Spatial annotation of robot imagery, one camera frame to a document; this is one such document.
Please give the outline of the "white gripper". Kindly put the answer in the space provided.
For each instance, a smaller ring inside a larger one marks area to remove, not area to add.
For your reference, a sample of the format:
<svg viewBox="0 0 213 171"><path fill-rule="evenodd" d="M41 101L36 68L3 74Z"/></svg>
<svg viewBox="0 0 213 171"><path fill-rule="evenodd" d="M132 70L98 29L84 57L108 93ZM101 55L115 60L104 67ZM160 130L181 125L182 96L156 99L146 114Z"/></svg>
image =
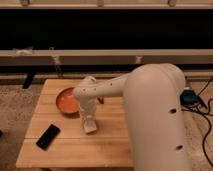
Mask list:
<svg viewBox="0 0 213 171"><path fill-rule="evenodd" d="M95 99L83 99L80 101L80 114L85 122L94 121L96 112Z"/></svg>

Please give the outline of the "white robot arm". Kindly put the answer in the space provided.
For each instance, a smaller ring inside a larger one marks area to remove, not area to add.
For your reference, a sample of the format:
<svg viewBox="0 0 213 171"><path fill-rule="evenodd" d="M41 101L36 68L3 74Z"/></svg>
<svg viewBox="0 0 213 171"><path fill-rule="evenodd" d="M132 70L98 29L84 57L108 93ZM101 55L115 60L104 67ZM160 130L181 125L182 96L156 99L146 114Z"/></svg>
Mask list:
<svg viewBox="0 0 213 171"><path fill-rule="evenodd" d="M100 83L86 77L73 95L88 121L96 98L123 98L134 171L192 171L180 104L184 87L185 76L177 66L147 64Z"/></svg>

